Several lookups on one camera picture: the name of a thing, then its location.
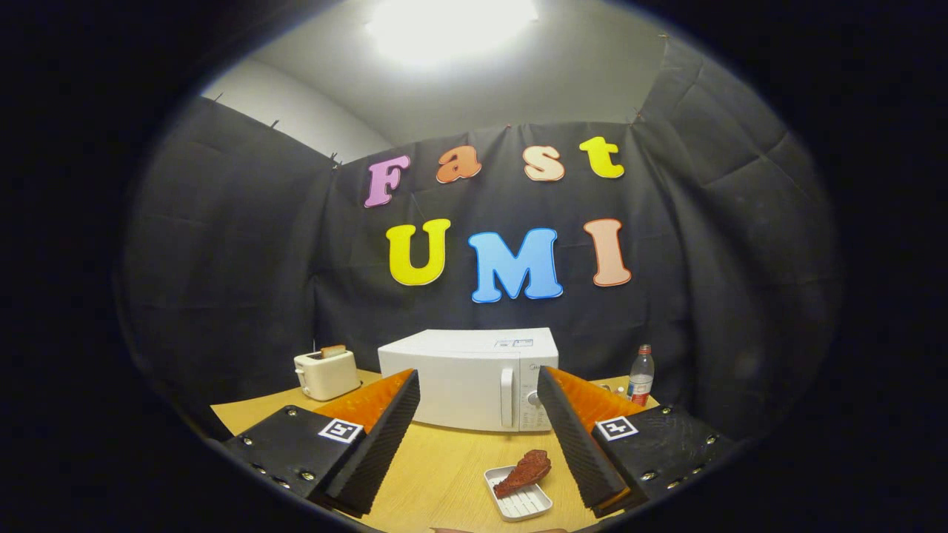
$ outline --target microwave door handle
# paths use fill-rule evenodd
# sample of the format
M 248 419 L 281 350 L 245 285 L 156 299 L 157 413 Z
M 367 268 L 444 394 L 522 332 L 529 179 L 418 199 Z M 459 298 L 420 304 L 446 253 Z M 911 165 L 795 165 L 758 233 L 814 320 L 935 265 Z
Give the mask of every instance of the microwave door handle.
M 505 428 L 514 427 L 514 369 L 501 371 L 501 424 Z

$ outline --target white wall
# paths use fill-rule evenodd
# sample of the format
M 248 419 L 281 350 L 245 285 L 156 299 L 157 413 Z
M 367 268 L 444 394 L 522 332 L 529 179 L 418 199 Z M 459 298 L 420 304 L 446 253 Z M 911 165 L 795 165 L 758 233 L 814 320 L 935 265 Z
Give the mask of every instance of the white wall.
M 388 150 L 392 144 L 360 119 L 309 85 L 269 64 L 247 58 L 201 95 L 217 100 L 313 148 L 347 163 Z

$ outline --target ceiling light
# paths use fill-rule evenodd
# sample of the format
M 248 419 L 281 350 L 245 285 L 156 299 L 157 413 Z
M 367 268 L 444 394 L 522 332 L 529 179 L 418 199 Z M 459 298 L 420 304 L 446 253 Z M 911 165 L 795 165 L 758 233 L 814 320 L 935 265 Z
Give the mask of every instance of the ceiling light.
M 529 0 L 389 0 L 366 26 L 386 55 L 429 64 L 494 49 L 537 19 Z

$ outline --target yellow letter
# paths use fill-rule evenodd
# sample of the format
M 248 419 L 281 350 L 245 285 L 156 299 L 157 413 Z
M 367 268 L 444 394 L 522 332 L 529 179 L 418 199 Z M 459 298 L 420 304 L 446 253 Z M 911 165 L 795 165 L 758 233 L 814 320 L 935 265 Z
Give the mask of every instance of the yellow letter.
M 445 271 L 445 232 L 451 227 L 446 218 L 428 220 L 421 229 L 428 234 L 428 264 L 415 268 L 411 265 L 411 236 L 415 228 L 411 224 L 395 226 L 385 232 L 390 241 L 389 270 L 392 277 L 402 285 L 427 285 Z
M 626 169 L 622 165 L 613 165 L 609 154 L 618 154 L 619 147 L 608 144 L 606 138 L 593 137 L 579 145 L 579 149 L 590 155 L 590 166 L 596 175 L 603 177 L 619 177 Z
M 523 151 L 523 160 L 527 162 L 523 171 L 534 181 L 557 181 L 566 174 L 557 159 L 559 152 L 552 146 L 530 146 Z

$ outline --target pink letter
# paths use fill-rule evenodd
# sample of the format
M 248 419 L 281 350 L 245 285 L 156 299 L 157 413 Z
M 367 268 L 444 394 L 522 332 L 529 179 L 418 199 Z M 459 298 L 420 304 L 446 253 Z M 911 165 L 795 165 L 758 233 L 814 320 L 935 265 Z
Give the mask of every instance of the pink letter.
M 622 223 L 614 218 L 591 220 L 583 225 L 583 230 L 592 235 L 595 247 L 596 264 L 599 271 L 592 276 L 592 282 L 599 286 L 615 286 L 628 283 L 632 273 L 622 264 L 622 250 L 619 249 L 619 229 Z
M 402 178 L 402 171 L 409 168 L 411 159 L 408 156 L 396 157 L 369 167 L 372 181 L 369 182 L 369 197 L 365 200 L 365 207 L 373 208 L 392 201 L 389 191 L 398 187 L 398 180 Z

